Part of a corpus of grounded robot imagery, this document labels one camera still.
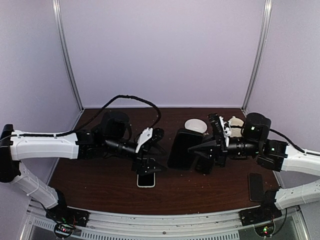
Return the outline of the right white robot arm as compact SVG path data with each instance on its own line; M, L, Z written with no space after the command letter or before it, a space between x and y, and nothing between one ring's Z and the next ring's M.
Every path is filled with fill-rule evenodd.
M229 121L216 113L208 116L212 127L210 140L188 148L190 153L214 164L224 165L227 159L252 158L260 167L290 177L309 176L308 181L287 183L277 190L267 191L256 210L259 220L268 220L276 210L318 202L320 200L320 153L301 148L284 134L274 131L282 140L269 139L272 121L251 112L244 123L237 126L240 136L232 136L235 129Z

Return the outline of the right aluminium frame post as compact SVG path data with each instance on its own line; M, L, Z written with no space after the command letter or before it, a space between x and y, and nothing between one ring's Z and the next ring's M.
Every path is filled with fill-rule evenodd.
M247 115L248 114L248 107L250 103L251 96L254 91L255 83L258 78L261 62L263 59L264 49L268 39L268 33L270 29L271 17L272 17L272 8L273 8L273 1L272 0L265 0L264 1L264 8L263 8L263 15L261 20L260 26L260 34L257 44L257 49L255 53L255 58L253 62L253 68L251 71L249 84L246 90L246 94L244 97L244 101L241 107L242 112Z

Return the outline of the white ceramic bowl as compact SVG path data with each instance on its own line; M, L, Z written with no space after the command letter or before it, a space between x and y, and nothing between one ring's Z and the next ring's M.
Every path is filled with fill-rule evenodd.
M187 130L191 130L191 131L195 131L195 132L204 134L207 131L208 126L203 120L197 119L197 118L192 118L192 119L188 119L184 123L184 128Z

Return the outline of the cream ceramic mug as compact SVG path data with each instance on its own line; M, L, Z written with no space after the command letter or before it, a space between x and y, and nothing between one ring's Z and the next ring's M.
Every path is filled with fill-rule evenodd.
M230 136L232 138L242 137L242 127L244 125L244 121L238 117L232 116L228 122L231 130Z

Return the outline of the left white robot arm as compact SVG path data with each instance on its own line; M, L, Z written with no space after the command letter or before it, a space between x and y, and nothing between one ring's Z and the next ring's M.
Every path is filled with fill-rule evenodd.
M72 218L72 211L67 207L63 193L39 180L22 160L90 160L115 155L131 160L131 169L139 176L165 171L165 166L147 157L149 150L158 146L164 130L147 127L137 141L131 142L124 138L126 132L131 132L129 121L129 116L123 112L108 111L92 129L79 129L71 133L23 132L14 130L12 124L6 124L0 136L0 181L17 184L27 196L52 211L61 222L67 222Z

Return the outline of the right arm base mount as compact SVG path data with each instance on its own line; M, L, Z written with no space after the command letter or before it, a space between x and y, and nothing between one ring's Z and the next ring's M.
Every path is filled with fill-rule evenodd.
M253 226L255 233L262 238L270 238L276 233L275 219L282 216L282 211L273 206L258 206L239 212L241 225Z

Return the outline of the black phone edge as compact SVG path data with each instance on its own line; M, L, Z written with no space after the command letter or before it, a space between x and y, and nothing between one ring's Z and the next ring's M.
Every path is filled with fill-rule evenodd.
M252 202L261 202L264 197L263 177L259 173L248 175L249 199Z

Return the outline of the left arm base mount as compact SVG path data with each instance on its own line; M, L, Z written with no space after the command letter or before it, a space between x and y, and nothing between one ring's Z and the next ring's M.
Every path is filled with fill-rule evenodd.
M79 227L86 227L90 215L88 211L69 207L63 214L46 208L45 212L45 216L55 222L53 233L60 239L66 239L72 234L79 232Z

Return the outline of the aluminium frame post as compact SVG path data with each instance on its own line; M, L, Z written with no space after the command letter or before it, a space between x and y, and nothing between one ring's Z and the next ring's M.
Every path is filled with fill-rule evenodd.
M273 8L273 1L272 0L265 0L264 1L264 8L263 8L263 15L261 20L260 26L260 34L257 44L257 49L255 53L255 58L253 62L253 68L251 71L249 84L246 90L246 94L244 97L244 101L241 107L242 112L247 115L248 114L248 107L250 103L251 96L254 91L255 83L258 78L261 62L263 59L264 49L268 39L268 33L270 29L271 17L272 17L272 8Z
M61 12L61 3L59 0L52 1L53 14L57 26L57 31L59 35L60 46L62 50L62 58L65 65L67 78L70 83L72 94L75 98L78 109L82 112L84 110L83 103L80 98L80 93L76 84L72 63L68 51L67 40L65 36L65 30L63 25L63 16Z

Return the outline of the left aluminium frame post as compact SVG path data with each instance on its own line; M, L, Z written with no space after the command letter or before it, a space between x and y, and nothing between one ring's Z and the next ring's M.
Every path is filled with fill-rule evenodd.
M72 94L75 98L78 109L82 112L84 110L83 103L80 98L80 93L76 84L72 63L68 51L67 40L65 36L65 30L63 25L63 16L61 12L61 3L59 0L52 1L53 14L57 26L57 31L59 35L60 46L62 50L62 58L65 65L67 78L70 83Z

